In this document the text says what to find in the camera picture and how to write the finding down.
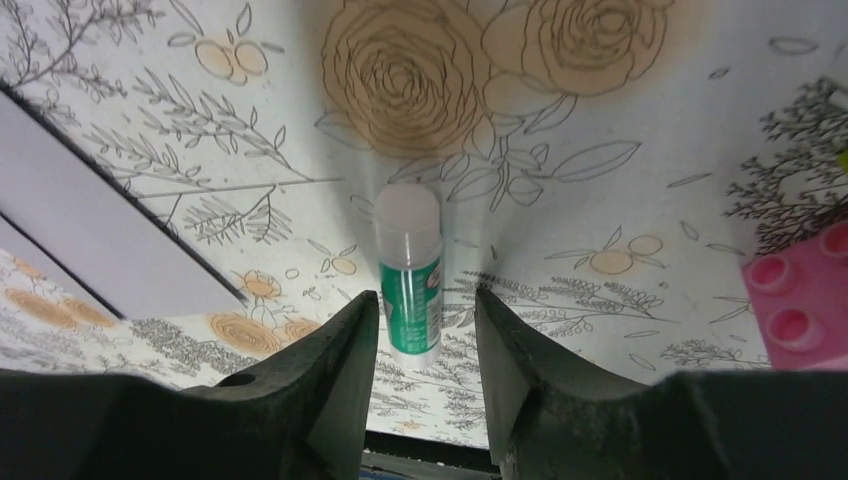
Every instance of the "orange flower drawing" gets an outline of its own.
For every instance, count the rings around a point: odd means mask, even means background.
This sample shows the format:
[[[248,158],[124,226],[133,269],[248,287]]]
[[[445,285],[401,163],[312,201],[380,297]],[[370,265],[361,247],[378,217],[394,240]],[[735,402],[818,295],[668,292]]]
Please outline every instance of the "orange flower drawing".
[[[319,328],[321,328],[320,323],[300,318],[286,322],[275,328],[274,332],[286,342],[296,342]]]
[[[400,427],[400,429],[405,431],[405,432],[421,430],[421,427],[424,426],[423,424],[418,423],[415,420],[407,420],[405,422],[397,422],[397,424],[398,424],[398,427]]]
[[[259,270],[251,270],[242,277],[244,288],[253,295],[271,300],[280,296],[280,282]]]
[[[352,126],[370,147],[399,157],[459,153],[472,133],[485,140],[490,122],[475,132],[490,67],[482,34],[454,0],[344,2],[321,54],[338,110],[316,126],[343,142],[339,125]]]
[[[59,308],[58,305],[34,293],[16,288],[7,288],[6,298],[24,312],[48,325],[59,328],[73,328],[76,326],[76,322],[67,312]]]
[[[14,257],[12,262],[15,264],[15,269],[22,274],[26,275],[29,278],[33,278],[36,280],[44,279],[44,275],[41,274],[38,270],[32,267],[32,265],[26,263],[18,257]]]
[[[218,338],[247,353],[266,355],[283,346],[268,327],[237,313],[212,315],[209,326]]]
[[[62,307],[77,320],[82,320],[93,325],[100,325],[104,328],[115,326],[115,322],[113,322],[111,318],[103,315],[97,311],[97,309],[82,300],[66,298],[62,300]]]
[[[537,88],[601,95],[642,76],[665,39],[674,0],[535,0],[518,3],[486,29],[498,67]]]

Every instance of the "floral pattern paper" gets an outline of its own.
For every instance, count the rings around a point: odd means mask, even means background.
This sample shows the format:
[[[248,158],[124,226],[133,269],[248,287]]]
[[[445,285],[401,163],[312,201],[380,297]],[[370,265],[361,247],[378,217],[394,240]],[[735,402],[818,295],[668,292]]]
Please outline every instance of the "floral pattern paper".
[[[403,371],[383,334],[368,428],[485,447],[480,287],[641,382],[768,368],[739,267],[848,216],[848,113],[820,78],[846,16],[837,0],[0,0],[4,91],[248,299],[118,323],[10,252],[2,366],[213,384],[376,288],[374,198],[417,182],[443,205],[443,351]]]

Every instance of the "pink lego brick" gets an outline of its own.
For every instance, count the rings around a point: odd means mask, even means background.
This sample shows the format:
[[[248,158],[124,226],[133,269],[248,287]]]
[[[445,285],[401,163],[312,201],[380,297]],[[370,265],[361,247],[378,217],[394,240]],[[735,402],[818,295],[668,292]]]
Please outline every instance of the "pink lego brick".
[[[772,367],[848,370],[848,222],[742,268]]]

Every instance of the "rose drawing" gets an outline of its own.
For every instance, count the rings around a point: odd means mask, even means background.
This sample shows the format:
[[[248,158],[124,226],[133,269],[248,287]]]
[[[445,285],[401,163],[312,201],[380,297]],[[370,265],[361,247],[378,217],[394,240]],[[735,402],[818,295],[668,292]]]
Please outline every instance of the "rose drawing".
[[[345,2],[322,50],[336,110],[316,126],[349,145],[340,131],[353,130],[368,144],[358,146],[388,156],[444,157],[469,144],[487,155],[494,130],[484,116],[482,34],[453,0]]]
[[[601,95],[639,78],[654,64],[673,3],[529,1],[492,20],[483,48],[492,63],[522,75],[534,88]]]

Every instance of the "glue stick cap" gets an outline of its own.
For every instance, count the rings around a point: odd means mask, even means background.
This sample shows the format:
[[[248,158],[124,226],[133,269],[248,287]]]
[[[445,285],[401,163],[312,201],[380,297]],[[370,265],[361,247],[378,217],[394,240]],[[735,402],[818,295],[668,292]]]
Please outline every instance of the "glue stick cap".
[[[439,201],[414,183],[387,185],[374,204],[380,261],[394,268],[433,261],[442,248]]]

